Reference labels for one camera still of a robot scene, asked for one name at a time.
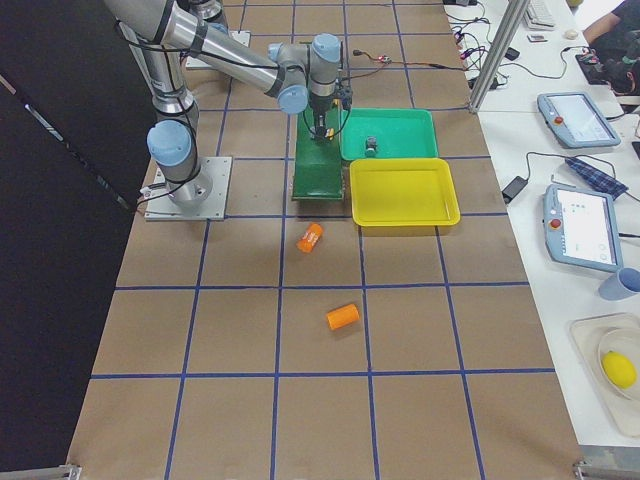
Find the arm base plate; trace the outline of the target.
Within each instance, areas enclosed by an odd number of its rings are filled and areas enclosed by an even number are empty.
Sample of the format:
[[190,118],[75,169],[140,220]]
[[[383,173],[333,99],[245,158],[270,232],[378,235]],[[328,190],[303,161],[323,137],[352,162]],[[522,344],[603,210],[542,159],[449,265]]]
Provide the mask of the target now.
[[234,40],[228,33],[216,29],[196,34],[186,60],[189,70],[213,69],[212,61],[230,65],[249,64],[245,46]]
[[222,221],[226,213],[231,157],[199,157],[200,171],[185,185],[167,183],[160,168],[154,181],[142,189],[147,221]]

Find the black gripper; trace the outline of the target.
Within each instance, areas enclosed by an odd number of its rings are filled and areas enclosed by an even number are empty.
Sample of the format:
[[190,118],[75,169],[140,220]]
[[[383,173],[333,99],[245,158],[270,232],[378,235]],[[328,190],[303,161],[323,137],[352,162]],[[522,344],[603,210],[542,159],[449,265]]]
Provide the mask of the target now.
[[338,85],[327,95],[314,92],[310,93],[310,107],[313,112],[313,131],[327,131],[326,115],[335,100],[338,100],[342,108],[350,115],[352,107],[352,89],[350,86]]

